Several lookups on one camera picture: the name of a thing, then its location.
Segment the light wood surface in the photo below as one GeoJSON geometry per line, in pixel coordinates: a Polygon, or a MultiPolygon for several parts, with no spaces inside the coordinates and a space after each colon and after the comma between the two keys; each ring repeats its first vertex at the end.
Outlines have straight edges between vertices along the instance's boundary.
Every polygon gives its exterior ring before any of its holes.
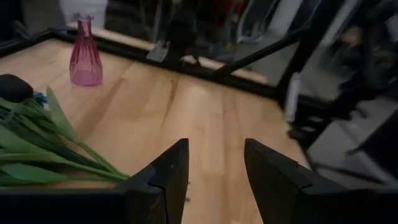
{"type": "MultiPolygon", "coordinates": [[[[73,23],[69,24],[69,26],[73,27],[73,28],[77,28],[77,23],[73,22],[73,23]]],[[[102,38],[105,38],[108,40],[114,40],[116,42],[124,43],[126,45],[141,48],[144,50],[152,50],[155,47],[154,43],[144,41],[141,39],[137,39],[137,38],[133,38],[133,37],[129,37],[126,35],[118,34],[116,32],[112,32],[110,30],[98,29],[98,28],[93,27],[92,33],[98,37],[102,37],[102,38]]],[[[185,56],[183,58],[183,60],[190,64],[195,63],[195,59],[192,56],[185,56]]],[[[203,67],[210,68],[213,70],[216,70],[217,68],[220,68],[224,65],[224,63],[222,63],[222,62],[210,60],[205,57],[199,57],[199,61],[203,67]]],[[[241,77],[241,78],[245,78],[248,80],[252,80],[254,82],[262,83],[262,84],[268,83],[268,78],[266,76],[258,74],[256,72],[246,70],[246,69],[239,69],[239,70],[233,72],[232,75],[235,75],[235,76],[241,77]]]]}
{"type": "MultiPolygon", "coordinates": [[[[307,166],[277,103],[260,96],[100,53],[104,83],[73,85],[72,45],[47,40],[0,59],[37,91],[50,85],[86,142],[135,174],[180,138],[189,138],[190,182],[183,223],[262,223],[244,166],[245,138],[307,166]]],[[[66,182],[52,187],[110,187],[66,182]]]]}

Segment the vase neck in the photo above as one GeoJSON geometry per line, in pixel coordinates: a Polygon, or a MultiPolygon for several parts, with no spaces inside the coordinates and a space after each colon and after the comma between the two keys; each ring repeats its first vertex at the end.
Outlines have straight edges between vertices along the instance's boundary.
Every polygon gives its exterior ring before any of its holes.
{"type": "Polygon", "coordinates": [[[83,33],[84,37],[89,37],[91,35],[91,18],[79,19],[78,30],[83,33]]]}

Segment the green tulip leaf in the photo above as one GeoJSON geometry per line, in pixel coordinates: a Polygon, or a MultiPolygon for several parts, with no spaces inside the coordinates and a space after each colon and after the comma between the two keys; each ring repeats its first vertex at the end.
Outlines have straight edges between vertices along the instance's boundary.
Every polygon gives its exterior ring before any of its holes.
{"type": "Polygon", "coordinates": [[[47,87],[47,104],[50,107],[51,119],[58,128],[58,132],[74,143],[80,144],[82,142],[81,139],[77,136],[72,125],[69,123],[65,113],[63,113],[61,106],[57,101],[57,98],[55,97],[54,92],[49,86],[47,87]]]}
{"type": "Polygon", "coordinates": [[[68,177],[63,174],[19,163],[6,164],[1,166],[0,169],[15,179],[31,181],[38,184],[61,182],[68,179],[68,177]]]}

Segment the floor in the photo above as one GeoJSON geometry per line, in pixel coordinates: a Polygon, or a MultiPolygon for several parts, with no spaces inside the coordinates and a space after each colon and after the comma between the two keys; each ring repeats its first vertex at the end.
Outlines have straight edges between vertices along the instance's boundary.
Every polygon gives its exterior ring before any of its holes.
{"type": "MultiPolygon", "coordinates": [[[[34,33],[49,26],[63,24],[63,18],[60,16],[61,13],[59,9],[57,10],[57,7],[57,2],[54,0],[24,0],[29,30],[34,33]],[[38,13],[44,10],[49,13],[38,13]]],[[[235,59],[244,57],[250,52],[265,47],[279,39],[280,37],[268,33],[257,45],[239,45],[234,57],[235,59]]],[[[249,68],[255,72],[266,74],[270,84],[275,85],[293,56],[296,47],[296,45],[287,47],[253,63],[249,68]]],[[[301,92],[306,95],[331,100],[338,94],[338,84],[346,80],[347,77],[320,69],[319,61],[324,50],[325,48],[318,48],[302,72],[301,92]]],[[[360,163],[351,162],[352,158],[347,158],[345,152],[356,147],[375,130],[397,109],[397,103],[380,97],[374,101],[363,102],[360,107],[366,109],[369,117],[363,119],[357,113],[353,113],[352,121],[334,122],[309,150],[309,154],[314,161],[372,175],[371,171],[365,169],[360,163]]],[[[368,182],[342,177],[327,170],[320,170],[320,173],[349,188],[374,187],[373,184],[368,182]]]]}

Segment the black metal bar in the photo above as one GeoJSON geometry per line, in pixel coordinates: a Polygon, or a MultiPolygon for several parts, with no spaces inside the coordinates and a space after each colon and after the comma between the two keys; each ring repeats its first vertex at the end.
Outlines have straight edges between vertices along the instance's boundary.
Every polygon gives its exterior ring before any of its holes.
{"type": "Polygon", "coordinates": [[[308,32],[305,33],[300,41],[293,58],[278,83],[278,102],[282,108],[285,106],[290,79],[295,72],[302,71],[344,3],[345,1],[343,0],[322,0],[319,4],[308,32]]]}
{"type": "Polygon", "coordinates": [[[287,46],[290,46],[290,45],[296,43],[297,41],[299,41],[300,37],[303,36],[305,31],[306,31],[306,29],[300,29],[300,30],[284,37],[282,40],[279,40],[279,41],[271,44],[270,46],[264,47],[263,49],[258,50],[251,55],[248,55],[248,56],[246,56],[242,59],[239,59],[235,62],[226,64],[226,65],[222,66],[221,68],[215,70],[213,72],[213,75],[230,75],[231,73],[233,73],[234,71],[236,71],[240,68],[250,65],[253,62],[256,62],[270,54],[277,52],[278,50],[281,50],[287,46]]]}
{"type": "MultiPolygon", "coordinates": [[[[54,38],[74,43],[75,33],[73,31],[66,33],[64,30],[53,30],[54,38]]],[[[107,40],[101,37],[94,36],[97,47],[100,51],[115,54],[118,56],[130,58],[139,62],[147,63],[161,68],[166,68],[179,73],[184,73],[194,77],[202,78],[211,82],[237,88],[243,91],[248,91],[263,97],[276,99],[276,89],[273,86],[257,83],[245,78],[236,77],[234,75],[228,76],[213,76],[209,75],[213,70],[209,68],[198,67],[189,63],[183,64],[179,58],[167,58],[163,62],[155,62],[146,58],[149,53],[147,50],[132,47],[130,45],[107,40]]]]}

